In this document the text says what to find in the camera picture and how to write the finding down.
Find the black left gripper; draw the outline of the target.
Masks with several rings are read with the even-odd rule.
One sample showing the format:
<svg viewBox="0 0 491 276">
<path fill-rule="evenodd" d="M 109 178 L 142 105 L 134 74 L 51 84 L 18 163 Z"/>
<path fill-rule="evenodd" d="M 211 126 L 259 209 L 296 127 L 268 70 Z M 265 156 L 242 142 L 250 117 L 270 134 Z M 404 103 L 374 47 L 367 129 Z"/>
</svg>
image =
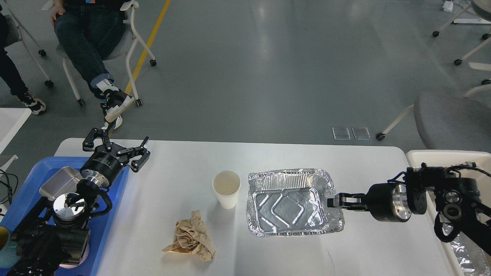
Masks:
<svg viewBox="0 0 491 276">
<path fill-rule="evenodd" d="M 97 138 L 102 140 L 103 145 L 94 150 L 94 140 Z M 92 128 L 82 142 L 83 151 L 94 151 L 80 169 L 82 178 L 91 180 L 99 187 L 110 187 L 124 166 L 130 167 L 134 173 L 139 172 L 151 155 L 148 140 L 149 136 L 146 136 L 140 146 L 125 148 L 112 145 L 106 129 Z"/>
</svg>

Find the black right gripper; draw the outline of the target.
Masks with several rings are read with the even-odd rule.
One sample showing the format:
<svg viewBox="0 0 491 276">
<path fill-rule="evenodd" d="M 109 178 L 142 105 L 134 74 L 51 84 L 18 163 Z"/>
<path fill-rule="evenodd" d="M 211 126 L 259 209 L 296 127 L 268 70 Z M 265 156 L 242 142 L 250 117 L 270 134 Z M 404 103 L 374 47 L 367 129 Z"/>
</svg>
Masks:
<svg viewBox="0 0 491 276">
<path fill-rule="evenodd" d="M 338 205 L 349 211 L 369 211 L 381 222 L 407 222 L 412 215 L 404 184 L 374 184 L 366 194 L 341 192 L 327 199 L 327 205 Z"/>
</svg>

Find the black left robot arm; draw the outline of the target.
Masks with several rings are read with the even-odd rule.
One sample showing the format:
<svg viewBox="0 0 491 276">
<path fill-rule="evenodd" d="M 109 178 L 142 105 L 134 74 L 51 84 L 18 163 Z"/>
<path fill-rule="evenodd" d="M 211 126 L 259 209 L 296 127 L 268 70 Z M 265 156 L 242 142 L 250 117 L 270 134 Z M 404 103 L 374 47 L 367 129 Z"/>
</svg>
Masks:
<svg viewBox="0 0 491 276">
<path fill-rule="evenodd" d="M 129 171 L 150 157 L 148 138 L 135 147 L 91 129 L 84 157 L 49 157 L 32 168 L 1 221 L 1 275 L 62 276 L 97 273 Z"/>
</svg>

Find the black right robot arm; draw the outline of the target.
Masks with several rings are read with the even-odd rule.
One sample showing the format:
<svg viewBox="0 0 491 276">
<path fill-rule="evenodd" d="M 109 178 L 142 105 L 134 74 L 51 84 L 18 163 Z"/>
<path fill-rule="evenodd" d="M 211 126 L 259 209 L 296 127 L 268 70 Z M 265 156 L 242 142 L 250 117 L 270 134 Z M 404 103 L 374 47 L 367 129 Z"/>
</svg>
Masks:
<svg viewBox="0 0 491 276">
<path fill-rule="evenodd" d="M 490 221 L 481 222 L 479 214 L 490 216 L 490 208 L 482 203 L 477 181 L 462 177 L 461 170 L 490 174 L 477 168 L 474 162 L 449 167 L 408 167 L 386 183 L 374 184 L 367 193 L 338 193 L 327 200 L 328 207 L 370 212 L 381 222 L 407 222 L 412 214 L 425 214 L 426 192 L 435 196 L 434 231 L 444 243 L 460 233 L 490 254 Z"/>
</svg>

